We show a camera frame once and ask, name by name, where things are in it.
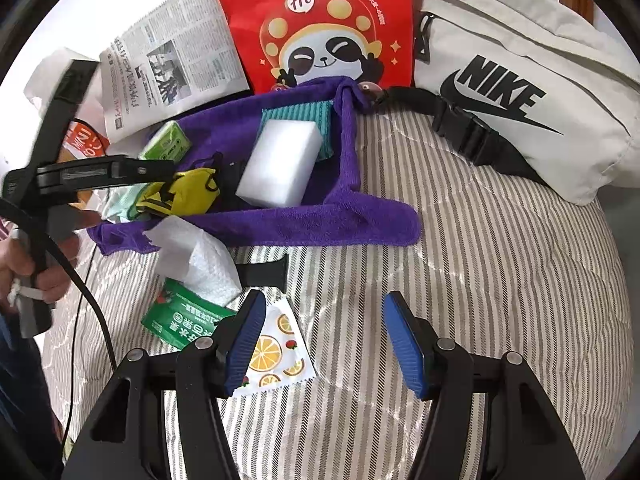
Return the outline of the teal cloth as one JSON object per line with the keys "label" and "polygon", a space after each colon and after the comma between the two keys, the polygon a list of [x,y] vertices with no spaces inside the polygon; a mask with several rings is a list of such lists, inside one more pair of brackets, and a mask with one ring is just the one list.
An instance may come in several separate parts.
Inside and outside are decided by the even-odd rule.
{"label": "teal cloth", "polygon": [[331,141],[331,112],[333,103],[330,100],[291,104],[276,108],[264,108],[259,130],[264,128],[268,120],[301,120],[314,122],[322,136],[322,144],[318,153],[318,162],[330,159],[333,154]]}

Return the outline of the white Nike bag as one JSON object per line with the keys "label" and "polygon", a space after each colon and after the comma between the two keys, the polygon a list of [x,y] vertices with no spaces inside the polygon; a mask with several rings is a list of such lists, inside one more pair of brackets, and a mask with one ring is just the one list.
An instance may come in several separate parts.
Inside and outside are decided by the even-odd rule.
{"label": "white Nike bag", "polygon": [[386,99],[431,118],[476,166],[576,205],[639,183],[639,64],[552,0],[414,0],[413,83]]}

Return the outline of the striped bed quilt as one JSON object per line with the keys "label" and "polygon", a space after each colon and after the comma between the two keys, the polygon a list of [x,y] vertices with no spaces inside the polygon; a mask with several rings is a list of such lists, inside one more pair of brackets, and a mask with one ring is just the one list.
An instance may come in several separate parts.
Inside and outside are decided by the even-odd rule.
{"label": "striped bed quilt", "polygon": [[402,380],[382,301],[401,292],[440,336],[520,352],[589,479],[615,464],[634,342],[623,266],[598,203],[575,206],[468,165],[424,116],[358,120],[361,187],[416,210],[408,247],[242,247],[288,257],[288,298],[316,377],[221,403],[244,479],[402,479],[428,407]]}

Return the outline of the purple towel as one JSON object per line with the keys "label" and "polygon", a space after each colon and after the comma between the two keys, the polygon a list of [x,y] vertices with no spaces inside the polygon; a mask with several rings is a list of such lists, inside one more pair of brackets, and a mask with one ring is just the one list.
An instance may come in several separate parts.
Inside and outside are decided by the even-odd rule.
{"label": "purple towel", "polygon": [[189,222],[231,247],[408,246],[420,237],[416,211],[397,200],[360,190],[357,115],[369,100],[347,77],[319,78],[292,89],[246,96],[179,118],[192,143],[180,170],[201,166],[213,154],[228,162],[248,159],[268,108],[329,101],[333,156],[314,166],[303,203],[280,209],[239,209],[189,217]]}

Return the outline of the white paper towel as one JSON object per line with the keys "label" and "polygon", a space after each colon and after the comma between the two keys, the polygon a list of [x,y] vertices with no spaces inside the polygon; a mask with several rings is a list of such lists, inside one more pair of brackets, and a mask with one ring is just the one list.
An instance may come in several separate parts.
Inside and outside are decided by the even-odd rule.
{"label": "white paper towel", "polygon": [[212,304],[225,307],[242,292],[225,244],[183,218],[170,216],[144,235],[158,248],[156,272]]}

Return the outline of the newspaper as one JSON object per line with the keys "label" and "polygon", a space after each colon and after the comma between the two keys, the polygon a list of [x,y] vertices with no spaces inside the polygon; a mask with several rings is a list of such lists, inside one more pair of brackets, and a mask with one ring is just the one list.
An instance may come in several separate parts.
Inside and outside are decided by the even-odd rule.
{"label": "newspaper", "polygon": [[111,143],[248,89],[219,0],[166,0],[113,39],[100,69]]}

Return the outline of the yellow black pouch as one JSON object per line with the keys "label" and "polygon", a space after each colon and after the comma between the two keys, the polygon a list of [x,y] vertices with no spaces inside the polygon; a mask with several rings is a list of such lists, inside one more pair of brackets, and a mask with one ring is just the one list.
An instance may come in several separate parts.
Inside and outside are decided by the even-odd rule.
{"label": "yellow black pouch", "polygon": [[224,155],[216,152],[200,159],[196,167],[176,172],[165,182],[148,184],[138,195],[134,208],[138,216],[197,216],[206,214],[221,194],[219,180]]}

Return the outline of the red panda paper bag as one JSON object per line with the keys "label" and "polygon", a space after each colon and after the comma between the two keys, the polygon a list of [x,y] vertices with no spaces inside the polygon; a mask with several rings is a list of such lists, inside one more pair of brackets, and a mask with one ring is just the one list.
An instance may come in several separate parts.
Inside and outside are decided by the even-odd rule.
{"label": "red panda paper bag", "polygon": [[410,84],[412,0],[220,0],[257,93],[344,76]]}

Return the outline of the green wet wipes pack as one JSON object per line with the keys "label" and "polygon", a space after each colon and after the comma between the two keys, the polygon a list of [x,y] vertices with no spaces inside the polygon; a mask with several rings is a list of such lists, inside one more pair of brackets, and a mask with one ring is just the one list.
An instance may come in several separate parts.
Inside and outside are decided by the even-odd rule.
{"label": "green wet wipes pack", "polygon": [[212,304],[183,284],[166,278],[141,324],[165,344],[182,350],[194,340],[210,336],[229,316],[235,316],[235,312]]}

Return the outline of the green tissue pack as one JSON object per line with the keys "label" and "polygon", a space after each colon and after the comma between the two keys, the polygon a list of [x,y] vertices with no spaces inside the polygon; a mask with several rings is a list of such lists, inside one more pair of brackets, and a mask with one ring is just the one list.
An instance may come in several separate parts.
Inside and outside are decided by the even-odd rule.
{"label": "green tissue pack", "polygon": [[153,134],[139,154],[144,160],[180,162],[192,148],[192,143],[175,120],[165,122]]}

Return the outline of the white sponge block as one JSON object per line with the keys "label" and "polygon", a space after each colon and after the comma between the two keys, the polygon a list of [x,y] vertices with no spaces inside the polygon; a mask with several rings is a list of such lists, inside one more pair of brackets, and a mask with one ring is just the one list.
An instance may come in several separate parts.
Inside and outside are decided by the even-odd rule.
{"label": "white sponge block", "polygon": [[256,207],[299,206],[321,145],[322,135],[315,122],[267,120],[235,195]]}

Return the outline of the orange fruit print sachet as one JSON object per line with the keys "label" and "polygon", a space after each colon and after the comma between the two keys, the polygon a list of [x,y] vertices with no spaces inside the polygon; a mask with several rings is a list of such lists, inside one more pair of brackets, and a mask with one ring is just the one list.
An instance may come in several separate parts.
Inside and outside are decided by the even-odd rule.
{"label": "orange fruit print sachet", "polygon": [[317,377],[288,298],[270,304],[250,365],[233,396],[248,396]]}

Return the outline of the mint white sock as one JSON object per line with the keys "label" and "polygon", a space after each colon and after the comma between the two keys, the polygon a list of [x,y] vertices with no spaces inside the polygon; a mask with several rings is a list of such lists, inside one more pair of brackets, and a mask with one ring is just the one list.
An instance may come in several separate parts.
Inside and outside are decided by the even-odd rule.
{"label": "mint white sock", "polygon": [[145,183],[114,188],[106,201],[102,219],[112,223],[127,223],[136,220],[139,215],[136,203],[145,188]]}

